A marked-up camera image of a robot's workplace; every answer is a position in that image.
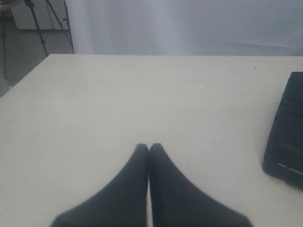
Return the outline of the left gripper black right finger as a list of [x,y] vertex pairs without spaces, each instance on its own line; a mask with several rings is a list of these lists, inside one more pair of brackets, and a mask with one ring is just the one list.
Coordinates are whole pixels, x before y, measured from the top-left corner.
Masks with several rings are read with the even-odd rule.
[[171,161],[160,143],[149,151],[152,220],[155,227],[250,227],[249,219],[209,197]]

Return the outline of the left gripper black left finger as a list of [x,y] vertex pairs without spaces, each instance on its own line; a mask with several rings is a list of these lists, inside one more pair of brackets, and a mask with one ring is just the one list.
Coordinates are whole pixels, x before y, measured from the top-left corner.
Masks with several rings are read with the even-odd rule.
[[149,149],[135,147],[121,171],[98,193],[58,215],[53,227],[147,226]]

